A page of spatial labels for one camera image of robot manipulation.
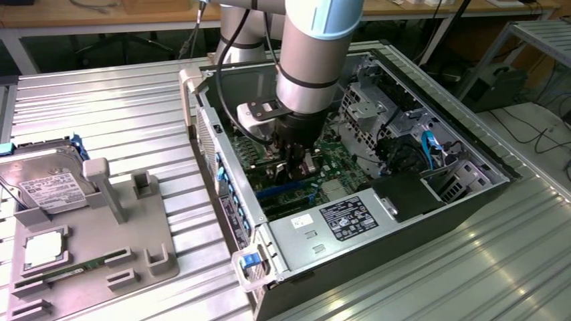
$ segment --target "hard drive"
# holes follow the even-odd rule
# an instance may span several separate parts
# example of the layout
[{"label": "hard drive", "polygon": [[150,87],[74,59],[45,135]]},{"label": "hard drive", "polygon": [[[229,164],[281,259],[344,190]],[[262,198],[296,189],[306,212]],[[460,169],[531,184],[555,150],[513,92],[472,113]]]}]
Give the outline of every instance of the hard drive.
[{"label": "hard drive", "polygon": [[96,192],[81,174],[86,154],[72,140],[20,145],[0,157],[0,184],[22,209],[56,214],[84,207]]}]

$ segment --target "sticker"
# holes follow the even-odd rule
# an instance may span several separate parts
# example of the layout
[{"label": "sticker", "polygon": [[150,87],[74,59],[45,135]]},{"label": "sticker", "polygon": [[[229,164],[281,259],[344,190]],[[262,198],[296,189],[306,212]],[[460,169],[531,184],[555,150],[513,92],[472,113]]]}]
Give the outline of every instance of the sticker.
[{"label": "sticker", "polygon": [[378,226],[358,197],[318,210],[338,241],[345,241]]},{"label": "sticker", "polygon": [[221,196],[218,198],[220,205],[222,206],[224,214],[228,219],[228,223],[230,224],[233,238],[238,245],[238,248],[242,249],[248,246],[248,236],[241,228],[240,224],[240,216],[236,213],[236,208],[229,196]]},{"label": "sticker", "polygon": [[21,182],[20,186],[44,210],[85,200],[80,185],[70,173]]},{"label": "sticker", "polygon": [[292,219],[293,228],[298,229],[300,227],[313,223],[313,219],[309,214],[304,214]]}]

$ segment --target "side panel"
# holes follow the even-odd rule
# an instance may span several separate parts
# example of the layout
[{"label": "side panel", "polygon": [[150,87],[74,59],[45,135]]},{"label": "side panel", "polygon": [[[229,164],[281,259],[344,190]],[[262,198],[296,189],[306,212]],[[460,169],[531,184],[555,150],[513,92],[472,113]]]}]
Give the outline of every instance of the side panel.
[{"label": "side panel", "polygon": [[256,320],[272,318],[448,233],[477,209],[501,195],[508,185],[509,183],[504,183],[496,186],[438,215],[428,217],[312,272],[270,288],[254,310]]}]

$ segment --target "metal bracket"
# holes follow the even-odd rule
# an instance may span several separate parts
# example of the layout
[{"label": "metal bracket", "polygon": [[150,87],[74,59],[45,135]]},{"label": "metal bracket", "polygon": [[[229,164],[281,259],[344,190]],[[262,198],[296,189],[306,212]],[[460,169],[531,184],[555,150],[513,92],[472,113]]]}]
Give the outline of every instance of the metal bracket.
[{"label": "metal bracket", "polygon": [[186,127],[192,125],[190,120],[190,105],[189,105],[189,94],[196,94],[202,90],[205,82],[202,81],[202,73],[197,67],[190,67],[180,70],[178,72],[178,87],[180,87],[180,97],[181,97],[181,108],[184,113],[184,123]]},{"label": "metal bracket", "polygon": [[260,98],[248,102],[248,109],[253,119],[258,122],[293,113],[274,98]]}]

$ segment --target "robotic arm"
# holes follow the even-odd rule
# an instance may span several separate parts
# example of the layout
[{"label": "robotic arm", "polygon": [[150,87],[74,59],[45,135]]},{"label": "robotic arm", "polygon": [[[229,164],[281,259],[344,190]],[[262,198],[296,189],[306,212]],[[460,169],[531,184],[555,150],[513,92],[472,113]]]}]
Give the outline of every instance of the robotic arm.
[{"label": "robotic arm", "polygon": [[326,107],[337,90],[362,1],[217,1],[222,6],[217,62],[265,59],[261,11],[270,13],[270,37],[281,36],[276,99],[240,105],[237,115],[242,129],[260,140],[269,138],[280,150],[292,180],[302,179],[316,171],[308,153],[321,134]]}]

